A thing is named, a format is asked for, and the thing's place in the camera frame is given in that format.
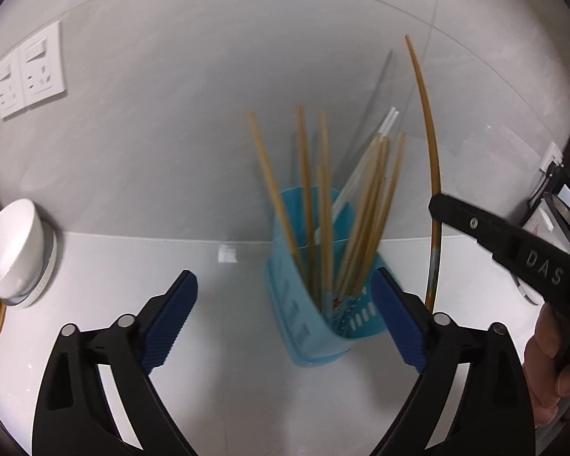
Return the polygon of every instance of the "white bowl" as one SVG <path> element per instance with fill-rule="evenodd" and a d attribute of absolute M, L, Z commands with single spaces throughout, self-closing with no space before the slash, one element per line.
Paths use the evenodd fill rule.
<path fill-rule="evenodd" d="M 0 298 L 12 298 L 33 284 L 43 269 L 44 232 L 30 199 L 0 212 Z"/>

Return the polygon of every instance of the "countertop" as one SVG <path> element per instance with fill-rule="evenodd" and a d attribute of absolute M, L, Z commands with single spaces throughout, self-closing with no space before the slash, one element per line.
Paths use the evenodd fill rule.
<path fill-rule="evenodd" d="M 236 262 L 220 262 L 220 249 Z M 380 252 L 405 291 L 424 297 L 429 239 L 390 240 Z M 166 363 L 150 378 L 171 416 L 201 456 L 369 454 L 416 380 L 388 334 L 360 342 L 345 357 L 315 368 L 289 358 L 271 310 L 264 243 L 169 241 L 59 235 L 59 260 L 44 295 L 7 310 L 0 336 L 0 418 L 31 452 L 38 389 L 62 325 L 103 328 L 136 314 L 164 293 L 182 269 L 199 280 L 199 298 Z M 532 335 L 539 307 L 517 291 L 508 272 L 465 236 L 444 239 L 435 310 L 460 325 L 507 325 L 518 352 Z M 101 368 L 117 425 L 135 435 Z M 447 434 L 460 397 L 460 368 L 432 442 Z"/>

